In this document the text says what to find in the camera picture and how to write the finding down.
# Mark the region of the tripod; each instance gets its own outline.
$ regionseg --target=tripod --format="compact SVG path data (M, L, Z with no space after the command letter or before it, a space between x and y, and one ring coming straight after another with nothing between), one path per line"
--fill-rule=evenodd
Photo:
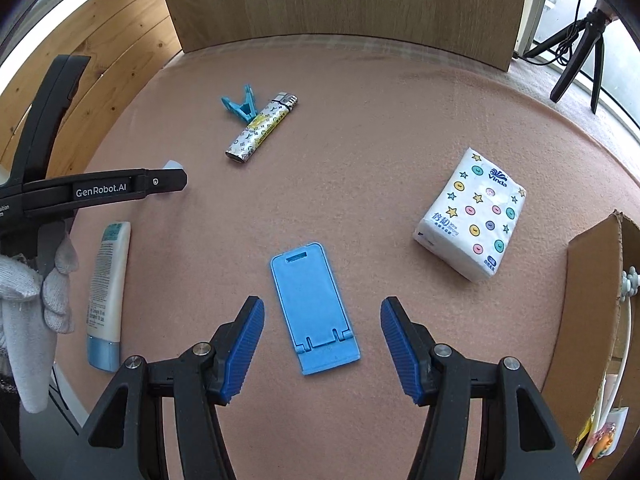
M576 35L578 32L584 31L575 53L570 57L567 66L560 75L560 79L558 79L556 86L554 86L551 91L549 98L553 102L557 103L564 95L564 92L569 88L569 85L575 79L577 73L580 72L584 62L595 46L591 111L596 113L598 98L600 97L600 88L602 86L602 70L604 68L604 38L602 35L607 25L616 19L617 17L607 3L604 0L597 0L595 7L593 7L583 19L567 25L562 30L556 32L551 38L548 38L548 40L543 41L538 46L522 54L524 59L539 56L545 50L552 49L571 36Z

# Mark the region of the white tissue package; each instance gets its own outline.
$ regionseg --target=white tissue package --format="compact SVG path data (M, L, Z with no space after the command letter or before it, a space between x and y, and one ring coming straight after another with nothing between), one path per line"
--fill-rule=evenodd
M414 231L414 239L472 282L492 277L527 192L469 148Z

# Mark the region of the pink felt mat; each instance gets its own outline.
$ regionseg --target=pink felt mat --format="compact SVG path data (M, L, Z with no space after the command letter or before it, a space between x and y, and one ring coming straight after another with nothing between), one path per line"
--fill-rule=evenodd
M225 149L242 124L220 103L251 83L258 107L279 91L299 104L252 159ZM502 266L472 284L412 240L468 146L528 192ZM132 223L122 354L177 356L263 298L266 322L242 393L218 410L238 479L403 479L426 409L402 394L380 330L395 295L437 341L468 357L517 356L542 386L558 331L568 241L614 208L640 219L638 187L555 111L488 79L436 64L324 48L186 55L140 92L89 171L158 168L184 192L82 210L72 238L78 322L57 360L88 410L110 375L86 362L89 282L104 227ZM322 243L360 345L359 362L300 374L270 258ZM472 407L472 478L479 431ZM179 478L175 437L167 437Z

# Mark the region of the wooden board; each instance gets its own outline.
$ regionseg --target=wooden board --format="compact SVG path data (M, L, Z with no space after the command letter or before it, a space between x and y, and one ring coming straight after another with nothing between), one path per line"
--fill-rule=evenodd
M103 23L135 0L88 0L62 22L29 56L0 95L0 150L4 150L31 105L51 61L71 54Z
M179 51L174 26L165 18L122 54L60 128L47 177L82 173L124 108Z
M11 139L9 139L9 143L2 153L2 158L0 158L0 166L5 168L7 171L11 171L11 167L14 164L15 150L18 147L18 142L20 141L20 136L22 135L22 130L24 129L24 121L27 120L28 114L29 111L27 110L27 113L25 113L20 119L20 122L18 123L18 126L14 131L14 134L11 136Z
M74 50L73 54L90 56L91 61L84 69L78 91L62 124L105 70L167 16L169 10L164 0L135 0L107 20Z
M361 34L508 68L524 0L167 0L185 52L279 34Z

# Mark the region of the patterned lighter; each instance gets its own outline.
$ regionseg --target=patterned lighter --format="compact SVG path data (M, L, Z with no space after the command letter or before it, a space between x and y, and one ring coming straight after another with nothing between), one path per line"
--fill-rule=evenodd
M264 139L298 102L295 95L281 92L251 121L225 154L238 162L246 162Z

